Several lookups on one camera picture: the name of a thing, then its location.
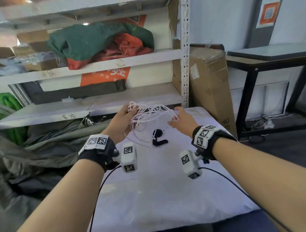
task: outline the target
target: perforated metal upright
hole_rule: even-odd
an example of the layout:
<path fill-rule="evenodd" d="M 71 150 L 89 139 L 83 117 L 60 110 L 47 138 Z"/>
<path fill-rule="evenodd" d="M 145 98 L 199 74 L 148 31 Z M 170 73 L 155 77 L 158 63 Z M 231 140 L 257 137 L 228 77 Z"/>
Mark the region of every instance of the perforated metal upright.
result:
<path fill-rule="evenodd" d="M 183 98 L 182 106 L 187 108 L 189 105 L 189 28 L 190 28 L 190 1 L 181 0 L 181 95 Z"/>

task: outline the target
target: shelf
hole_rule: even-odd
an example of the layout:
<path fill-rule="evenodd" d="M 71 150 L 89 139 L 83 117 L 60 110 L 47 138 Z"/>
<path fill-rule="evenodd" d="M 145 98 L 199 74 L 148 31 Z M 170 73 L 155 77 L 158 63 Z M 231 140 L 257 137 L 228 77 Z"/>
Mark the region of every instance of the shelf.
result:
<path fill-rule="evenodd" d="M 172 105 L 181 104 L 182 96 L 172 83 L 162 83 L 130 88 L 118 93 L 76 99 L 72 103 L 66 104 L 63 102 L 32 104 L 0 120 L 0 129 L 83 118 L 89 112 L 91 116 L 116 113 L 130 101 Z"/>
<path fill-rule="evenodd" d="M 46 71 L 36 71 L 29 73 L 21 73 L 11 76 L 0 77 L 1 84 L 17 84 L 36 80 L 45 80 L 51 78 L 65 77 L 82 73 L 92 73 L 109 69 L 118 69 L 123 67 L 137 66 L 158 63 L 163 61 L 170 61 L 182 58 L 182 51 L 180 49 L 162 49 L 156 50 L 152 53 L 132 56 L 123 59 L 115 59 L 108 61 L 95 62 L 86 65 L 78 70 L 69 70 L 67 67 L 57 68 Z"/>
<path fill-rule="evenodd" d="M 123 5 L 136 0 L 44 0 L 15 6 L 0 7 L 0 21 L 41 16 L 84 8 L 103 7 L 113 4 Z"/>

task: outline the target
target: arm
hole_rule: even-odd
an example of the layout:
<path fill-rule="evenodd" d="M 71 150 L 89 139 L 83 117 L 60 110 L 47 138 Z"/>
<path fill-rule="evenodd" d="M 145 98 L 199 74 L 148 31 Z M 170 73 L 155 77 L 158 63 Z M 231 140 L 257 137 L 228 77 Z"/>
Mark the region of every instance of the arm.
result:
<path fill-rule="evenodd" d="M 124 106 L 102 132 L 115 144 L 130 132 L 129 122 L 137 109 L 127 113 Z M 81 159 L 55 186 L 18 232 L 86 232 L 99 188 L 104 176 L 103 168 L 96 162 Z"/>
<path fill-rule="evenodd" d="M 183 108 L 173 128 L 192 138 L 198 126 Z M 306 168 L 233 140 L 220 138 L 213 155 L 240 186 L 292 231 L 306 231 Z"/>

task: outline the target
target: black cable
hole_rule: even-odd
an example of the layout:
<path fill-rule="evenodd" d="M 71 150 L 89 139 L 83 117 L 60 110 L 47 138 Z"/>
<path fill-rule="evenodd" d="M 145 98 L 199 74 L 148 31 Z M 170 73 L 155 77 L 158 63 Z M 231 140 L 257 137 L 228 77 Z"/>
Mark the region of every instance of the black cable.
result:
<path fill-rule="evenodd" d="M 210 171 L 213 171 L 215 173 L 218 173 L 219 175 L 223 176 L 225 179 L 227 179 L 229 182 L 231 182 L 233 185 L 236 186 L 244 195 L 246 195 L 251 201 L 253 201 L 259 208 L 261 208 L 266 214 L 268 214 L 271 218 L 273 218 L 278 224 L 280 224 L 285 230 L 288 232 L 293 232 L 290 230 L 287 226 L 285 226 L 282 222 L 280 222 L 278 219 L 276 219 L 271 213 L 269 213 L 266 209 L 264 209 L 257 201 L 255 201 L 252 197 L 250 197 L 244 190 L 242 190 L 238 185 L 236 185 L 233 181 L 231 181 L 229 178 L 227 178 L 225 175 L 221 174 L 220 172 L 217 172 L 213 169 L 207 168 L 207 167 L 199 167 L 198 169 L 207 169 Z"/>
<path fill-rule="evenodd" d="M 99 189 L 98 197 L 99 197 L 99 195 L 100 195 L 101 189 L 102 189 L 102 187 L 103 187 L 105 181 L 107 180 L 107 178 L 110 176 L 110 174 L 113 173 L 113 171 L 115 171 L 115 170 L 118 169 L 118 168 L 121 168 L 121 165 L 119 165 L 119 166 L 117 166 L 116 168 L 114 168 L 114 169 L 106 176 L 106 178 L 104 179 L 104 181 L 103 181 L 103 183 L 101 184 L 101 187 L 100 187 L 100 189 Z M 90 223 L 89 232 L 91 232 L 91 229 L 92 229 L 92 222 L 94 221 L 95 209 L 94 209 L 94 212 L 92 213 L 92 218 L 91 218 L 91 223 Z"/>

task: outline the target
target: dark blue cloth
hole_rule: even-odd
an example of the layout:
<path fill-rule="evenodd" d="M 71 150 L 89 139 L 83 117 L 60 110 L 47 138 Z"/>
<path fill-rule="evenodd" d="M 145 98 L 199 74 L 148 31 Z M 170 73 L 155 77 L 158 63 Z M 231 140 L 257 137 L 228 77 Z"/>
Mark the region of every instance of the dark blue cloth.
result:
<path fill-rule="evenodd" d="M 238 215 L 212 224 L 214 232 L 278 232 L 262 210 Z"/>

